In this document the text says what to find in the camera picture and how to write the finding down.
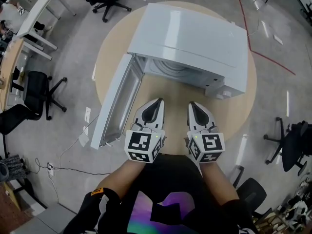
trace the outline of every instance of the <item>wooden desk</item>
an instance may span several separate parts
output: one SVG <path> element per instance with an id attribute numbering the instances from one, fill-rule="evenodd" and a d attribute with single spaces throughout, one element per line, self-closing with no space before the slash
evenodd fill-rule
<path id="1" fill-rule="evenodd" d="M 4 58 L 0 66 L 0 77 L 4 80 L 3 88 L 0 89 L 0 106 L 2 111 L 6 109 L 5 106 L 7 95 L 10 90 L 11 76 L 23 48 L 23 43 L 23 39 L 17 39 L 16 41 L 11 42 L 5 51 Z"/>
<path id="2" fill-rule="evenodd" d="M 162 2 L 189 10 L 198 11 L 225 20 L 216 12 L 203 6 L 180 1 Z M 144 14 L 146 6 L 126 15 L 107 35 L 97 56 L 96 88 L 100 103 L 110 86 L 118 64 L 127 53 L 132 37 Z M 246 93 L 226 100 L 218 100 L 204 96 L 204 89 L 176 82 L 163 77 L 145 75 L 132 105 L 125 129 L 130 129 L 133 117 L 139 107 L 155 98 L 165 101 L 166 141 L 161 149 L 166 154 L 187 154 L 185 141 L 187 137 L 187 109 L 190 101 L 196 101 L 212 112 L 225 141 L 231 138 L 246 121 L 254 104 L 257 88 L 257 76 L 254 59 L 248 50 L 248 82 Z"/>
<path id="3" fill-rule="evenodd" d="M 18 210 L 21 211 L 20 205 L 19 205 L 19 203 L 18 203 L 18 201 L 17 201 L 17 199 L 16 199 L 16 197 L 14 195 L 14 191 L 11 189 L 11 187 L 6 182 L 4 182 L 3 184 L 4 184 L 5 190 L 8 193 L 8 196 L 10 197 L 12 202 L 15 204 L 15 206 L 18 208 Z"/>

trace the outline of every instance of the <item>chair armrest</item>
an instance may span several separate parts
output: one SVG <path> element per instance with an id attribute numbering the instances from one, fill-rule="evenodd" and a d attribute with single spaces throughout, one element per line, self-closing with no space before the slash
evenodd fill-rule
<path id="1" fill-rule="evenodd" d="M 236 180 L 233 183 L 233 186 L 234 186 L 235 189 L 236 189 L 240 179 L 242 178 L 243 172 L 245 170 L 245 168 L 243 166 L 238 166 L 237 168 L 239 169 L 239 174 L 238 174 Z"/>
<path id="2" fill-rule="evenodd" d="M 266 219 L 266 217 L 273 212 L 272 208 L 269 208 L 263 215 L 257 213 L 257 212 L 253 212 L 253 216 L 257 217 L 258 220 L 254 223 L 255 225 L 257 224 L 261 224 L 263 222 L 264 219 Z"/>

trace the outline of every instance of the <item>yellow label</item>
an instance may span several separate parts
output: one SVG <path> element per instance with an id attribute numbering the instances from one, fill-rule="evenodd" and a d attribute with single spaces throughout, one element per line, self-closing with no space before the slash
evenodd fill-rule
<path id="1" fill-rule="evenodd" d="M 103 193 L 103 192 L 104 192 L 103 187 L 102 188 L 97 188 L 93 192 L 91 192 L 91 196 L 93 196 L 94 194 Z"/>

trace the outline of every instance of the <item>chair base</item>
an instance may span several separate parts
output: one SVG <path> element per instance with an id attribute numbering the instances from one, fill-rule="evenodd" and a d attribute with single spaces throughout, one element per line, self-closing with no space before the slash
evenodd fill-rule
<path id="1" fill-rule="evenodd" d="M 100 3 L 99 5 L 95 6 L 92 11 L 93 11 L 93 13 L 97 13 L 98 9 L 106 7 L 104 15 L 102 17 L 103 22 L 108 22 L 106 16 L 107 16 L 107 13 L 108 13 L 108 11 L 110 10 L 110 8 L 112 6 L 118 6 L 118 7 L 127 9 L 127 11 L 129 11 L 129 12 L 132 11 L 132 8 L 129 8 L 129 7 L 125 6 L 125 5 L 123 5 L 123 4 L 120 4 L 117 1 L 118 0 L 112 0 L 112 1 L 109 1 L 109 2 L 105 2 L 105 3 Z"/>
<path id="2" fill-rule="evenodd" d="M 273 141 L 273 142 L 279 143 L 278 148 L 277 148 L 277 150 L 275 151 L 275 153 L 274 153 L 273 157 L 271 158 L 271 160 L 267 159 L 267 160 L 265 161 L 265 163 L 266 163 L 267 165 L 271 164 L 271 163 L 275 160 L 275 158 L 277 157 L 277 155 L 280 154 L 280 151 L 281 151 L 281 149 L 283 148 L 284 140 L 285 140 L 285 132 L 284 132 L 283 119 L 280 118 L 280 117 L 276 117 L 275 120 L 276 120 L 276 121 L 280 121 L 280 123 L 281 123 L 281 125 L 280 125 L 280 127 L 281 127 L 281 139 L 269 138 L 268 135 L 264 135 L 264 136 L 263 136 L 263 139 L 265 139 L 265 140 L 269 140 L 269 141 Z M 290 126 L 290 125 L 288 125 L 288 127 L 287 127 L 287 129 L 286 129 L 286 132 L 287 132 L 287 133 L 290 132 L 289 126 Z M 301 163 L 300 163 L 302 157 L 303 157 L 303 156 L 301 156 L 301 158 L 295 163 L 295 165 L 296 165 L 297 167 L 300 168 L 300 170 L 299 170 L 299 172 L 298 172 L 298 176 L 300 176 L 300 175 L 303 173 L 303 171 L 305 170 L 305 168 L 306 168 L 306 166 L 307 166 L 307 162 L 305 162 L 304 164 L 301 164 Z"/>
<path id="3" fill-rule="evenodd" d="M 283 148 L 283 144 L 284 144 L 284 140 L 285 140 L 285 131 L 284 131 L 283 119 L 280 118 L 280 117 L 276 117 L 275 120 L 276 120 L 276 121 L 280 121 L 280 123 L 281 123 L 281 125 L 280 125 L 280 127 L 281 127 L 281 139 L 269 138 L 268 135 L 264 135 L 264 136 L 263 136 L 263 139 L 265 139 L 265 140 L 269 140 L 269 141 L 273 141 L 273 142 L 279 143 L 278 148 L 277 148 L 277 150 L 275 151 L 275 153 L 274 153 L 273 157 L 271 158 L 271 160 L 267 159 L 267 160 L 265 161 L 265 163 L 266 163 L 267 165 L 271 164 L 271 163 L 275 160 L 275 158 L 277 157 L 277 155 L 279 154 L 279 152 L 280 152 L 281 149 Z"/>
<path id="4" fill-rule="evenodd" d="M 58 83 L 51 89 L 49 90 L 49 83 L 47 83 L 47 100 L 45 102 L 45 116 L 47 120 L 52 120 L 52 117 L 49 116 L 49 107 L 53 104 L 55 104 L 57 107 L 59 107 L 63 112 L 67 111 L 67 108 L 59 104 L 56 100 L 53 99 L 52 95 L 55 92 L 55 90 L 60 86 L 62 82 L 67 82 L 67 78 L 64 77 L 63 79 L 59 80 Z"/>

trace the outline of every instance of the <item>white cable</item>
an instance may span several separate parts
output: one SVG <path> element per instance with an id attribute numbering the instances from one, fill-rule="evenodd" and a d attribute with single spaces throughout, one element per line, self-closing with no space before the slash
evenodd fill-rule
<path id="1" fill-rule="evenodd" d="M 80 135 L 82 135 L 82 133 L 83 133 L 84 131 L 86 131 L 86 129 L 88 129 L 88 126 L 90 126 L 90 124 L 91 124 L 98 116 L 99 116 L 99 114 L 84 128 L 84 130 L 80 133 Z M 58 160 L 58 165 L 59 165 L 59 167 L 61 167 L 61 165 L 60 165 L 60 159 L 62 158 L 63 154 L 64 154 L 67 150 L 69 150 L 69 149 L 72 148 L 72 146 L 79 140 L 80 135 L 79 135 L 78 138 L 75 140 L 75 142 L 74 142 L 69 148 L 67 148 L 65 151 L 63 151 L 62 154 L 60 155 L 59 160 Z"/>
<path id="2" fill-rule="evenodd" d="M 137 125 L 137 126 L 141 127 L 142 129 L 141 129 L 140 131 L 143 131 L 144 128 L 148 128 L 149 130 L 151 130 L 151 133 L 152 133 L 152 132 L 156 133 L 155 130 L 153 130 L 153 129 L 149 128 L 149 127 L 141 126 L 141 125 L 137 124 L 136 122 L 132 122 L 132 123 L 130 124 L 130 129 L 132 129 L 133 125 Z"/>
<path id="3" fill-rule="evenodd" d="M 247 37 L 252 36 L 254 33 L 259 31 L 259 24 L 260 24 L 260 20 L 258 19 L 258 27 L 257 30 L 255 32 L 252 32 L 251 34 L 247 35 Z"/>
<path id="4" fill-rule="evenodd" d="M 47 174 L 48 174 L 48 178 L 51 180 L 51 183 L 52 183 L 52 185 L 53 185 L 54 191 L 55 191 L 55 193 L 57 194 L 58 202 L 59 202 L 59 194 L 58 194 L 57 188 L 56 188 L 56 186 L 55 186 L 53 180 L 52 180 L 51 177 L 50 177 L 48 168 L 47 168 Z"/>

